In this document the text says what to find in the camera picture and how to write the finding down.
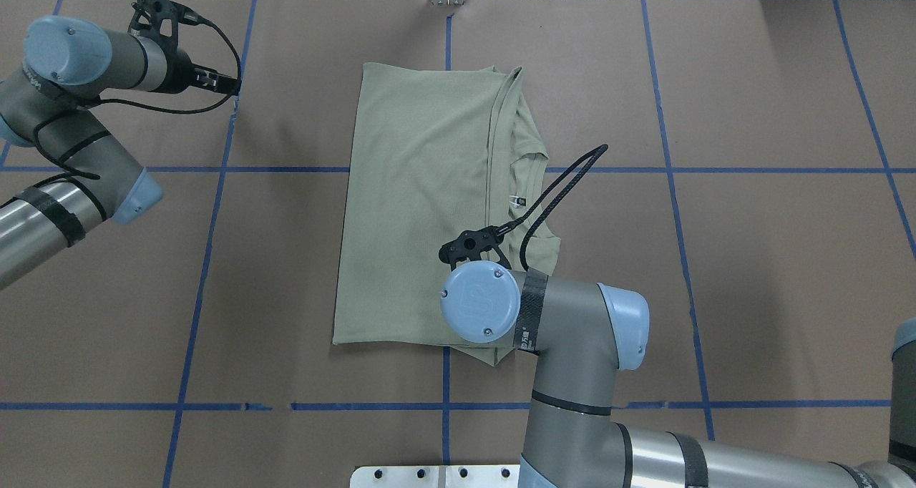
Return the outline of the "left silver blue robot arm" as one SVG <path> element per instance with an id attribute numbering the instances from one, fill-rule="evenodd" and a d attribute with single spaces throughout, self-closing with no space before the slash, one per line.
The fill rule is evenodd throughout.
<path id="1" fill-rule="evenodd" d="M 102 223 L 125 226 L 164 192 L 146 166 L 94 115 L 107 90 L 179 94 L 189 87 L 238 93 L 239 74 L 193 63 L 162 19 L 135 14 L 127 31 L 86 19 L 42 16 L 24 56 L 2 81 L 2 140 L 35 150 L 57 169 L 2 204 L 2 286 L 84 240 Z"/>

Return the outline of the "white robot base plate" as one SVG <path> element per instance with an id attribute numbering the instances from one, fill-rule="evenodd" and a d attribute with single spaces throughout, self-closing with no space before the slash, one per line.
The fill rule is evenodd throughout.
<path id="1" fill-rule="evenodd" d="M 517 464 L 364 466 L 350 487 L 517 487 Z"/>

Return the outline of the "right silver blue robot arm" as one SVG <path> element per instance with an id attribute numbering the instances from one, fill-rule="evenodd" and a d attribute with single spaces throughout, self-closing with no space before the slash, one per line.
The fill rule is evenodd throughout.
<path id="1" fill-rule="evenodd" d="M 899 325 L 891 350 L 887 458 L 852 466 L 613 421 L 615 375 L 642 364 L 650 337 L 639 293 L 481 260 L 449 273 L 439 306 L 467 341 L 537 357 L 520 487 L 914 485 L 914 321 Z"/>

